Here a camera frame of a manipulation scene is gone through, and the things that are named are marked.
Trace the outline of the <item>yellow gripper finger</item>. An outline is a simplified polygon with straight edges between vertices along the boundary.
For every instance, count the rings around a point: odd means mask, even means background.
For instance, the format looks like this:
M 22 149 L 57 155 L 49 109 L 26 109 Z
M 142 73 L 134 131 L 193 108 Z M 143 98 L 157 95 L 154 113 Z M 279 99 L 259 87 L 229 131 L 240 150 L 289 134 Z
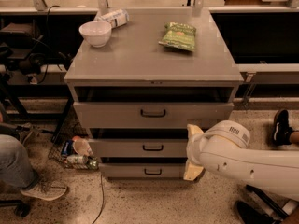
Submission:
M 186 181 L 194 181 L 205 171 L 201 165 L 192 164 L 190 161 L 186 161 L 185 171 L 183 179 Z
M 193 135 L 196 134 L 203 134 L 204 131 L 198 127 L 197 125 L 188 124 L 187 125 L 187 131 L 188 131 L 188 138 L 191 138 Z

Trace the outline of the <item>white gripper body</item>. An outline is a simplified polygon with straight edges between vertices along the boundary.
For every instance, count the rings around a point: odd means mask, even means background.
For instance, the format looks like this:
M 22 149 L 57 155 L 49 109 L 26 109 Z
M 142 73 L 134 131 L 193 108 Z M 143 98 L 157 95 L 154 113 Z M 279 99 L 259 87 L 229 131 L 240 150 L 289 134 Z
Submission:
M 199 161 L 200 153 L 201 153 L 201 139 L 203 137 L 202 133 L 196 133 L 192 134 L 189 137 L 186 151 L 187 151 L 187 157 L 190 163 L 193 165 L 200 166 L 201 163 Z

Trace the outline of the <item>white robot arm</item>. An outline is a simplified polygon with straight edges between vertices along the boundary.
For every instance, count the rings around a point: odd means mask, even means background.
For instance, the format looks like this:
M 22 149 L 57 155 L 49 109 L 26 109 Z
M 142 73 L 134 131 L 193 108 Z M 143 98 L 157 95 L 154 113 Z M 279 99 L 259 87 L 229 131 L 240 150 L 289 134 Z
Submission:
M 249 131 L 224 120 L 207 131 L 189 124 L 183 178 L 205 170 L 299 201 L 299 151 L 249 149 Z

